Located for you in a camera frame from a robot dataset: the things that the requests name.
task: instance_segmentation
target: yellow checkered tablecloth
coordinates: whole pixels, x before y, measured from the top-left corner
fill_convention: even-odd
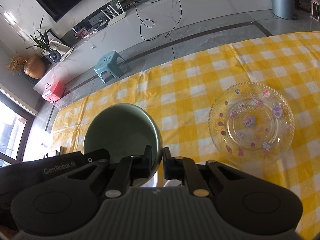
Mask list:
[[[263,83],[289,102],[296,124],[292,148],[272,165],[250,163],[243,169],[300,197],[303,217],[297,231],[312,239],[320,231],[319,70],[320,32],[222,45],[132,75],[60,110],[53,126],[54,144],[66,152],[82,151],[93,118],[108,106],[126,102],[151,115],[173,156],[228,162],[209,135],[210,107],[232,85]]]

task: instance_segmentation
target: space heater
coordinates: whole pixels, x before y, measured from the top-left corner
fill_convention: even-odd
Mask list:
[[[311,0],[311,15],[312,19],[319,21],[319,7],[320,3],[318,0]]]

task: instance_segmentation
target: power cord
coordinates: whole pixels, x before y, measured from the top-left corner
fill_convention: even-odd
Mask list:
[[[136,2],[136,3],[155,3],[155,2],[159,2],[159,1],[163,1],[163,0],[157,0],[157,1],[153,1],[153,2]],[[179,21],[177,22],[177,24],[173,27],[173,29],[166,34],[165,38],[167,38],[167,36],[174,30],[174,28],[179,24],[179,22],[180,22],[180,20],[181,20],[181,17],[182,17],[182,7],[181,7],[180,0],[178,0],[178,1],[179,1],[180,11],[181,11],[180,19],[179,19]],[[160,34],[158,34],[156,37],[154,37],[154,38],[152,38],[152,39],[148,39],[148,40],[146,40],[145,38],[143,38],[143,37],[142,37],[142,34],[141,34],[141,26],[142,26],[142,24],[145,25],[145,26],[148,27],[148,28],[153,28],[153,27],[155,26],[154,21],[153,21],[153,20],[150,20],[150,19],[142,20],[142,19],[140,18],[139,14],[138,14],[137,7],[135,6],[135,4],[134,4],[133,2],[131,2],[131,3],[132,3],[133,6],[135,7],[136,12],[137,12],[137,16],[138,16],[138,18],[139,18],[140,21],[141,21],[141,23],[140,23],[140,36],[141,36],[141,38],[142,38],[143,40],[145,40],[145,41],[153,41],[153,40],[155,40],[157,37],[160,36]],[[153,25],[152,25],[152,26],[148,26],[148,25],[146,25],[146,24],[144,23],[145,21],[150,21],[150,22],[153,23]]]

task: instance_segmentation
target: metal bowl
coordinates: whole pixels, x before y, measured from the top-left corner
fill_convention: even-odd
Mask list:
[[[104,109],[90,124],[84,138],[84,154],[106,149],[111,163],[123,157],[143,155],[152,146],[152,172],[148,179],[134,181],[141,186],[153,177],[162,158],[162,139],[154,120],[143,109],[132,104],[116,104]]]

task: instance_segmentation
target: screw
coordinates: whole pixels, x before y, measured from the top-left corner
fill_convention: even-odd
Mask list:
[[[110,189],[105,193],[106,197],[115,198],[121,196],[121,192],[117,189]]]

